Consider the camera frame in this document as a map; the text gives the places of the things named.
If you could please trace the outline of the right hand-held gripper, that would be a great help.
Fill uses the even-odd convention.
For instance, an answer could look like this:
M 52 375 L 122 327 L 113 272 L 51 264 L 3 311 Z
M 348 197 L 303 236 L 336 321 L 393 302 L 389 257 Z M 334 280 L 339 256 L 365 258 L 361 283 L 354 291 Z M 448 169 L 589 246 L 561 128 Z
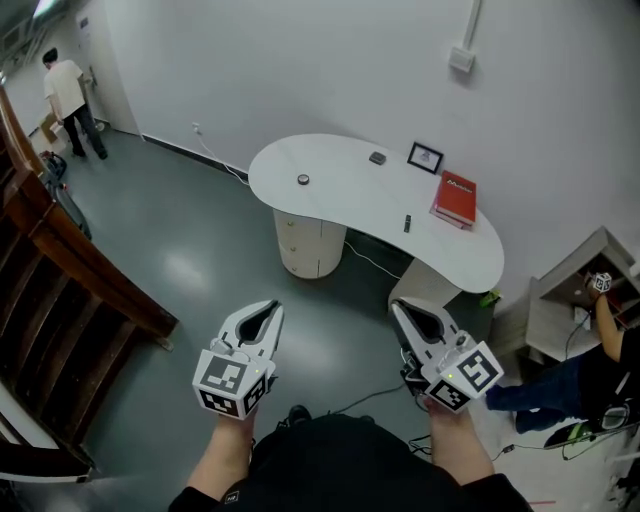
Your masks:
M 415 397 L 431 398 L 459 413 L 503 376 L 488 345 L 457 332 L 450 314 L 434 302 L 393 300 L 391 324 L 405 352 L 401 375 Z

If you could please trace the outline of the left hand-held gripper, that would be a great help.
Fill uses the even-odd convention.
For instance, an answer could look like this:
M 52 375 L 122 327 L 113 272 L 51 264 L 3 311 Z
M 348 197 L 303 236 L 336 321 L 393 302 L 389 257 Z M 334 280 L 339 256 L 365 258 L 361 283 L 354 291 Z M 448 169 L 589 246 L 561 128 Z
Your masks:
M 219 338 L 203 349 L 192 386 L 200 406 L 210 412 L 247 419 L 268 393 L 276 365 L 272 358 L 284 323 L 284 306 L 277 300 L 250 304 L 231 314 Z M 234 348 L 251 345 L 256 354 Z

